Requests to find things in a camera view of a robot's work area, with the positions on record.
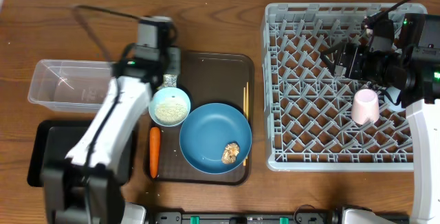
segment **brown tray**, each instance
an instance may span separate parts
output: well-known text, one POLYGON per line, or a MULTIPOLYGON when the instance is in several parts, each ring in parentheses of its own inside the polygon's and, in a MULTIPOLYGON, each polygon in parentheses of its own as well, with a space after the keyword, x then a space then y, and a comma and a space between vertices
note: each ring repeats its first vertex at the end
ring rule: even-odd
MULTIPOLYGON (((249 96, 254 95, 254 63, 247 56, 186 52, 181 59, 177 87, 191 99, 191 111, 207 103, 229 104, 243 112, 243 88, 249 82, 249 96)), ((249 100, 249 121, 252 128, 253 98, 249 100)), ((210 175, 193 168, 184 158, 179 145, 181 125, 160 127, 162 132, 159 168, 154 181, 211 183, 229 186, 242 184, 249 176, 251 153, 246 166, 221 174, 210 175)), ((149 151, 144 164, 151 177, 149 151)))

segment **bowl of rice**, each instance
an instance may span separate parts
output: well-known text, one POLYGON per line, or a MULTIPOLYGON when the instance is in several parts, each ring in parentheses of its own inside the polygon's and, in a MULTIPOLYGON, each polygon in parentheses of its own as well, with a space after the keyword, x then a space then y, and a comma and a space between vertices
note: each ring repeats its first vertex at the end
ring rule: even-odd
POLYGON ((188 94, 177 87, 160 89, 151 100, 148 112, 156 124, 172 127, 181 124, 190 113, 188 94))

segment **pink cup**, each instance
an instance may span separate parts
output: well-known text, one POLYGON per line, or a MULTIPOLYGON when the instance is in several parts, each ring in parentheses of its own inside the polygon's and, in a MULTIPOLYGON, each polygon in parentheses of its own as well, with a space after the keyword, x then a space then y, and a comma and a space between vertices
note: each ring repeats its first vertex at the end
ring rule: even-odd
POLYGON ((362 89, 356 92, 351 107, 351 118, 360 125, 379 120, 379 99, 373 90, 362 89))

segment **white rice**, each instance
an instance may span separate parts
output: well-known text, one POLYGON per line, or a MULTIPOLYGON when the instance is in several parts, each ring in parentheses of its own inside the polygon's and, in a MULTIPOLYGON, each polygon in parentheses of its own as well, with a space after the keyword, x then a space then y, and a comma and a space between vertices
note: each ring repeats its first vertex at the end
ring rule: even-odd
POLYGON ((166 98, 154 110, 157 120, 164 125, 174 125, 181 122, 187 112, 186 103, 181 98, 166 98))

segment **chopsticks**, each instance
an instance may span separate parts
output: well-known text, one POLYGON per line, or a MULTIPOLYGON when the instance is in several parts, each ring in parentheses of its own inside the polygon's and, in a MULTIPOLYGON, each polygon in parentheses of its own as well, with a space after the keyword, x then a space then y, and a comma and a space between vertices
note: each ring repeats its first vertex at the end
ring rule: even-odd
MULTIPOLYGON (((243 88, 243 114, 246 117, 246 120, 249 122, 249 82, 246 83, 246 87, 243 88)), ((246 166, 246 160, 248 157, 246 156, 243 161, 243 166, 246 166)))

